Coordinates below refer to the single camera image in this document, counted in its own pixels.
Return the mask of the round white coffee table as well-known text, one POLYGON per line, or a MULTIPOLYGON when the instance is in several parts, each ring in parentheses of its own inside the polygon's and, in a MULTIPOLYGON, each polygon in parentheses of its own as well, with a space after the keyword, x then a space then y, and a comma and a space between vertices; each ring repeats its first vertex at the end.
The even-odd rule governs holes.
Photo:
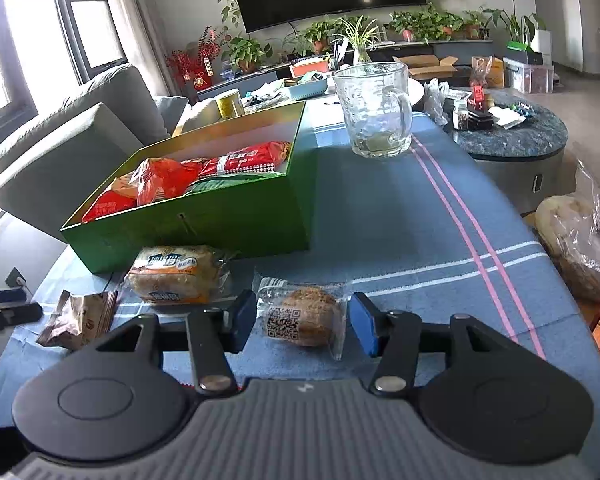
MULTIPOLYGON (((322 79, 327 80, 327 90, 322 96, 336 96, 336 86, 332 80, 332 76, 324 76, 322 79)), ((248 113, 256 112, 257 110, 265 110, 274 106, 289 104, 295 100, 291 99, 287 87, 290 85, 291 79, 279 79, 273 82, 264 84, 260 89, 256 91, 248 92, 247 95, 242 98, 242 104, 244 104, 245 110, 248 113)))

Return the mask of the grey sofa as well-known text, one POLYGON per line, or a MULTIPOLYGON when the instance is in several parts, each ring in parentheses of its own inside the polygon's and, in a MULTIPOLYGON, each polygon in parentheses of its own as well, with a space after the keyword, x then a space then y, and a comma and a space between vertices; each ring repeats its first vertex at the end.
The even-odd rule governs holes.
POLYGON ((123 64, 70 93, 0 144, 0 209, 61 240, 61 227, 140 148, 166 140, 189 104, 152 96, 123 64))

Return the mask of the brown wrapped snack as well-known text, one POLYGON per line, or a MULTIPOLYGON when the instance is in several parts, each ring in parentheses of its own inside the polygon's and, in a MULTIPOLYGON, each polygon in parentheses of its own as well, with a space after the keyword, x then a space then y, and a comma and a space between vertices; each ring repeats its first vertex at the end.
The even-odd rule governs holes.
POLYGON ((110 330, 118 293, 76 296, 64 290, 36 342, 42 347, 80 350, 110 330))

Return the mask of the plastic bag with bread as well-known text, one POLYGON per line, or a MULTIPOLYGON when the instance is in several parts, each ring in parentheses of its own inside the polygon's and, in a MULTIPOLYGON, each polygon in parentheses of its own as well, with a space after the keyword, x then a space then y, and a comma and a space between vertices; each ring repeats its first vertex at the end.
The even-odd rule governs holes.
POLYGON ((600 302, 600 185, 582 162, 576 189, 543 200, 534 225, 573 296, 600 302))

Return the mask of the potted green plant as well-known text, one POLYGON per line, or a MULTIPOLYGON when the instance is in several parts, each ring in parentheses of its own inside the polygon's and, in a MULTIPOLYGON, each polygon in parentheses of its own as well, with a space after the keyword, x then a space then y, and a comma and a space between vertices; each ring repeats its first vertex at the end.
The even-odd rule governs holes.
POLYGON ((252 74, 272 55, 273 49, 270 44, 260 44, 257 39, 237 36, 226 44, 222 59, 230 61, 230 64, 243 74, 252 74))

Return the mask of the clear plastic storage bin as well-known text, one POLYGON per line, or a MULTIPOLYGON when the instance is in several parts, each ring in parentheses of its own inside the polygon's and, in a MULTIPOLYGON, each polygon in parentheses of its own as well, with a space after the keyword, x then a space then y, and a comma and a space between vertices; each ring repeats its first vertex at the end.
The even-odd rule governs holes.
POLYGON ((504 58, 505 87, 522 94, 552 93, 553 65, 529 65, 504 58))

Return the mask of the spider plant in vase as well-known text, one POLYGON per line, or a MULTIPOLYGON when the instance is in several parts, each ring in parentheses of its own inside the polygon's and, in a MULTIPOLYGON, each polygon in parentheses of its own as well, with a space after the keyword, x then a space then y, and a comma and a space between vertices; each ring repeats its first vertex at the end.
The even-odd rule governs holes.
POLYGON ((357 18, 340 18, 337 36, 345 49, 353 50, 353 65, 369 63, 368 50, 373 49, 380 41, 379 26, 376 21, 364 15, 357 18))

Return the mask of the red snack packet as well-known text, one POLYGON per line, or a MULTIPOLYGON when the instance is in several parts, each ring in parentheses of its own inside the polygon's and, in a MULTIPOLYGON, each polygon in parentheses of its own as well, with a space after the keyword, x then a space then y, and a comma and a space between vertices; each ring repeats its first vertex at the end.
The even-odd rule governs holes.
POLYGON ((98 196, 95 203, 83 215, 81 222, 91 222, 110 214, 131 209, 136 205, 137 192, 107 190, 98 196))

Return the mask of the wall socket with plug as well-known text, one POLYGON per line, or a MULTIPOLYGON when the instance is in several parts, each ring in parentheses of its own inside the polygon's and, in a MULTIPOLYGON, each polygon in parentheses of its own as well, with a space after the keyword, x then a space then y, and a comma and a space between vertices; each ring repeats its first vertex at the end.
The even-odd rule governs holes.
POLYGON ((12 270, 7 275, 7 278, 5 278, 5 284, 8 287, 28 288, 27 280, 23 277, 23 275, 17 268, 12 268, 12 270))

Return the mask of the blue striped tablecloth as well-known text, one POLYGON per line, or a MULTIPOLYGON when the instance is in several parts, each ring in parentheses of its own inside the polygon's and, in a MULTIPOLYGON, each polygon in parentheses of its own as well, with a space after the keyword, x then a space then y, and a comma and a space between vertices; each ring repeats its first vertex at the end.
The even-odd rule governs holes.
POLYGON ((306 252, 238 260, 256 275, 347 282, 384 310, 429 323, 468 313, 580 380, 600 430, 600 354, 550 258, 504 195, 424 116, 410 154, 368 160, 347 133, 317 135, 317 187, 306 252))

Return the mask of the red festive decoration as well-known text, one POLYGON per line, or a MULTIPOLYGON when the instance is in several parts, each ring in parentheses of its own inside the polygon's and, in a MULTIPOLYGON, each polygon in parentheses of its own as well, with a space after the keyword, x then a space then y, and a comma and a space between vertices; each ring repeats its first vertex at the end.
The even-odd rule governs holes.
POLYGON ((212 86, 213 61, 222 53, 226 30, 207 26, 197 41, 166 56, 166 66, 181 88, 192 84, 196 91, 212 86))

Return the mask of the red yellow lobster snack bag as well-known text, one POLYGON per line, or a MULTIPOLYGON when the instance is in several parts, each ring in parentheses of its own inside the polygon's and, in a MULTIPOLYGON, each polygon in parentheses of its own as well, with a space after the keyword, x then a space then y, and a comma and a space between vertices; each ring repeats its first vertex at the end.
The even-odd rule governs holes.
POLYGON ((254 144, 209 159, 198 174, 199 179, 228 174, 266 174, 275 172, 286 162, 291 144, 287 141, 268 141, 254 144))

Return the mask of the green snack bag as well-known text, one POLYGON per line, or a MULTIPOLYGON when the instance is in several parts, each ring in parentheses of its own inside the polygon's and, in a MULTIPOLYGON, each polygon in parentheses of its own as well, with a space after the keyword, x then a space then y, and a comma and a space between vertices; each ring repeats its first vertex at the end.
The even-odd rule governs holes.
POLYGON ((266 180, 266 174, 221 174, 220 176, 208 177, 196 180, 185 190, 184 196, 193 195, 207 191, 215 191, 220 188, 230 188, 235 185, 258 182, 266 180))

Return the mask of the red cracker bag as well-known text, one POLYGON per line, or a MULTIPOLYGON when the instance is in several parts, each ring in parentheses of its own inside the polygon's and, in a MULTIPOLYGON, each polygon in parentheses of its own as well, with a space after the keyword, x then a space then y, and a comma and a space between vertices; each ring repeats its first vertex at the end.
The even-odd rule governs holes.
POLYGON ((137 205, 143 206, 183 195, 207 162, 208 158, 205 157, 187 159, 184 162, 158 157, 143 160, 130 177, 130 185, 137 190, 137 205))

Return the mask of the open cardboard box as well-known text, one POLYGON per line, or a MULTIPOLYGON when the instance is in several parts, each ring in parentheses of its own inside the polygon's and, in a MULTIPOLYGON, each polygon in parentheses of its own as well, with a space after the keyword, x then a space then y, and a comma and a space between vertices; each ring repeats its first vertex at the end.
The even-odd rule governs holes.
POLYGON ((393 58, 396 62, 403 63, 408 74, 415 80, 430 80, 434 78, 450 78, 457 73, 455 56, 437 58, 433 54, 411 55, 403 58, 393 58))

